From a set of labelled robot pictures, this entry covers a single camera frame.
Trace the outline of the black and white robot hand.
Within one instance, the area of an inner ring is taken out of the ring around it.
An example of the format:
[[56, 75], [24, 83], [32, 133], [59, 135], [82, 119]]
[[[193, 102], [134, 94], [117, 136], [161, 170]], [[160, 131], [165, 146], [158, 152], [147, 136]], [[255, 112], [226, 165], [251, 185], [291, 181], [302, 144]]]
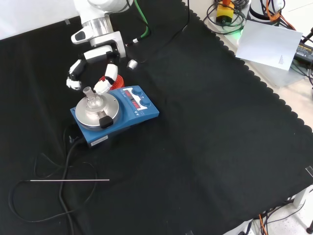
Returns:
[[118, 66], [120, 53], [110, 45], [105, 45], [91, 49], [82, 53], [78, 60], [69, 68], [66, 85], [73, 90], [81, 89], [80, 74], [87, 64], [101, 60], [107, 61], [107, 67], [103, 79], [100, 79], [93, 87], [96, 94], [103, 94], [110, 90], [118, 76]]

